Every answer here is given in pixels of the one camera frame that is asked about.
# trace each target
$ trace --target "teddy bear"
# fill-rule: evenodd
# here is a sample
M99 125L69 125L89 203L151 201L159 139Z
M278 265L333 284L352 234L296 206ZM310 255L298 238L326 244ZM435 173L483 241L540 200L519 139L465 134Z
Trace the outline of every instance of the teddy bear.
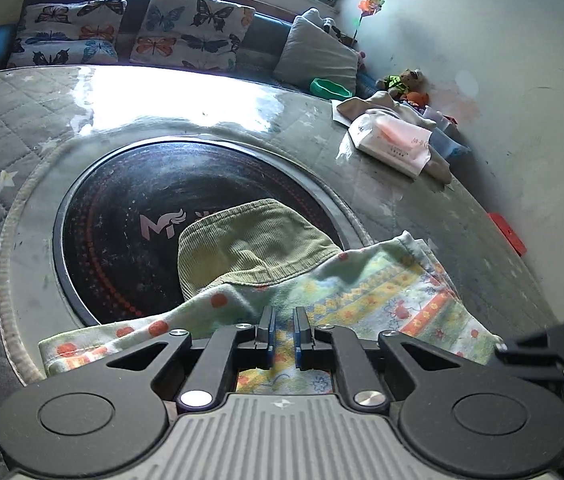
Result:
M375 86L380 90L385 90L395 100L399 100L402 95L417 91L417 88L424 82L424 75L420 69L404 70L399 75L389 75L382 79L377 79Z

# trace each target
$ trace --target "black round mat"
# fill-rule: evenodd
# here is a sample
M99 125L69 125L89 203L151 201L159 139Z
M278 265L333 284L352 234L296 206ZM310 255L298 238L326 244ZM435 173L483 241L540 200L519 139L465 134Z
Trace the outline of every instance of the black round mat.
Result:
M87 173L60 208L54 250L60 283L89 325L152 316L182 303L179 234L223 209L274 198L342 246L327 213L294 179L220 144L153 142L105 158Z

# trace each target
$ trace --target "orange toy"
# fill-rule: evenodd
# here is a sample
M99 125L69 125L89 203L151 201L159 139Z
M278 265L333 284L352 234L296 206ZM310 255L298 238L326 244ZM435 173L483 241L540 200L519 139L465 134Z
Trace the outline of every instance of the orange toy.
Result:
M402 97L402 101L411 102L420 108L424 108L428 105L428 94L422 94L420 92L409 92L404 97Z

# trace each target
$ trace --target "gray pillow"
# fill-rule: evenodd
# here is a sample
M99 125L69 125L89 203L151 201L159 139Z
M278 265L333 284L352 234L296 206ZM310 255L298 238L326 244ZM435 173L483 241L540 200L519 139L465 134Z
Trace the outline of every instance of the gray pillow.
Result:
M357 54L321 28L297 16L273 76L302 89L316 77L355 93Z
M313 25L316 25L316 27L324 30L324 19L322 19L322 17L319 15L319 10L315 7L307 10L304 14L302 14L302 17L309 20Z

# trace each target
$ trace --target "round mat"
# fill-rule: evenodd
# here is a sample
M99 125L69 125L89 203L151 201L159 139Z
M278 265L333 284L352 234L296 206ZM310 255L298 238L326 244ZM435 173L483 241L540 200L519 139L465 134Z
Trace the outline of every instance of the round mat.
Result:
M152 316L184 301L179 234L209 214L262 198L297 211L343 246L298 182L256 155L196 140L149 140L93 164L67 193L54 229L62 288L87 325Z
M0 330L23 383L44 376L40 340L181 303L179 233L207 213L275 198L343 249L369 243L330 188L285 156L238 134L172 133L75 137L20 189L0 238Z

